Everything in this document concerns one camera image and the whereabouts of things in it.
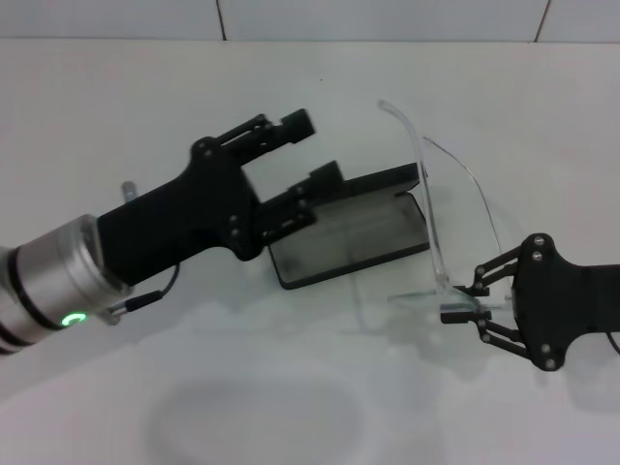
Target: black linkage arm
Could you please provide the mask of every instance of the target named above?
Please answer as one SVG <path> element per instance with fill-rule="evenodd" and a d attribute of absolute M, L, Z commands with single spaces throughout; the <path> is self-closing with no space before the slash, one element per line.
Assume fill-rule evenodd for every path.
<path fill-rule="evenodd" d="M 219 138 L 197 140 L 176 179 L 98 219 L 106 268 L 134 286 L 210 247 L 254 259 L 265 245 L 314 223 L 314 200 L 343 183 L 334 162 L 266 203 L 241 168 L 313 134 L 300 109 L 279 126 L 259 115 Z"/>
<path fill-rule="evenodd" d="M 577 337 L 620 331 L 620 265 L 569 263 L 548 234 L 538 233 L 477 266 L 474 284 L 460 290 L 487 295 L 487 287 L 506 276 L 513 276 L 512 309 L 518 330 L 490 322 L 489 312 L 447 314 L 442 321 L 474 322 L 483 342 L 529 358 L 544 371 L 564 365 L 567 349 Z"/>

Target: green light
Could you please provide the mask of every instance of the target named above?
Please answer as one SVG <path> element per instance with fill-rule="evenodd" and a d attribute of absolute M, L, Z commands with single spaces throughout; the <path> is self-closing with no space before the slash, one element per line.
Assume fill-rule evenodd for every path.
<path fill-rule="evenodd" d="M 67 315 L 62 319 L 62 326 L 69 326 L 75 323 L 81 323 L 86 320 L 85 313 L 72 313 L 71 315 Z"/>

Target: tile grout line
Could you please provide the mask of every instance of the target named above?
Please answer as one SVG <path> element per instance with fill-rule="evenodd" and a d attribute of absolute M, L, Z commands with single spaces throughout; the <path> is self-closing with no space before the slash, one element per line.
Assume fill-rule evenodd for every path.
<path fill-rule="evenodd" d="M 220 5 L 220 0 L 215 0 L 215 6 L 217 7 L 217 16 L 220 18 L 220 29 L 222 30 L 222 40 L 227 41 L 226 38 L 226 29 L 224 27 L 224 17 L 222 16 L 222 5 Z"/>
<path fill-rule="evenodd" d="M 541 32 L 543 31 L 544 21 L 546 20 L 546 14 L 549 13 L 550 6 L 551 6 L 551 0 L 546 0 L 546 7 L 544 7 L 544 13 L 542 14 L 542 19 L 541 19 L 541 24 L 539 24 L 539 29 L 538 31 L 536 31 L 536 38 L 534 38 L 534 43 L 537 43 L 539 41 L 539 37 L 541 36 Z"/>

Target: clear plastic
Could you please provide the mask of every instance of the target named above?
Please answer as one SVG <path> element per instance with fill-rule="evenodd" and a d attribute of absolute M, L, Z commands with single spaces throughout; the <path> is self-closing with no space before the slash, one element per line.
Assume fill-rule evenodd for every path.
<path fill-rule="evenodd" d="M 434 289 L 396 295 L 398 307 L 441 312 L 507 309 L 508 280 L 490 288 L 491 295 L 472 298 L 454 285 L 471 285 L 474 270 L 498 255 L 501 247 L 481 186 L 458 158 L 432 139 L 420 138 L 411 121 L 394 105 L 379 108 L 397 118 L 407 130 L 420 172 L 421 205 L 426 218 L 433 263 Z"/>

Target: metal cylinder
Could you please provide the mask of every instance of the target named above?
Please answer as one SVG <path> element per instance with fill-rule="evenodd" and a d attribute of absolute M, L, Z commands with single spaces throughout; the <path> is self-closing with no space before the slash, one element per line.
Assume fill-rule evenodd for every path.
<path fill-rule="evenodd" d="M 93 216 L 17 249 L 0 249 L 0 355 L 35 344 L 130 293 L 106 273 Z"/>

